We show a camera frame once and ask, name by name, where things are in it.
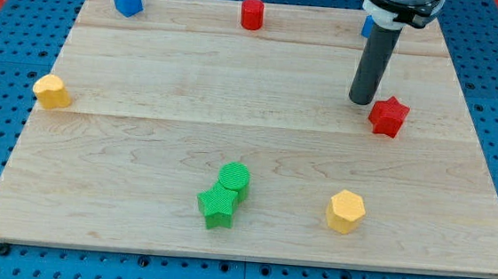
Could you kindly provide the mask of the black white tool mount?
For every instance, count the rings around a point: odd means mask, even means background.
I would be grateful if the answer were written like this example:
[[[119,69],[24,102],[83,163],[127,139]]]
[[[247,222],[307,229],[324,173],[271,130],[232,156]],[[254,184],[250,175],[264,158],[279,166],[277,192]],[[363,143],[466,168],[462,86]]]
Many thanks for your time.
[[[376,25],[388,30],[422,29],[440,14],[446,0],[363,0]]]

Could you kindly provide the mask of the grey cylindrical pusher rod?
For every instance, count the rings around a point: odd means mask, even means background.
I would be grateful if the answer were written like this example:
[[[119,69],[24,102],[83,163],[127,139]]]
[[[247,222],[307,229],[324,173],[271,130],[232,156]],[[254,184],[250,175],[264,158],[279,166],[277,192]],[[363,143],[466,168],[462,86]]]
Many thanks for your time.
[[[400,32],[401,29],[386,29],[377,24],[372,27],[349,91],[350,101],[358,105],[371,103]]]

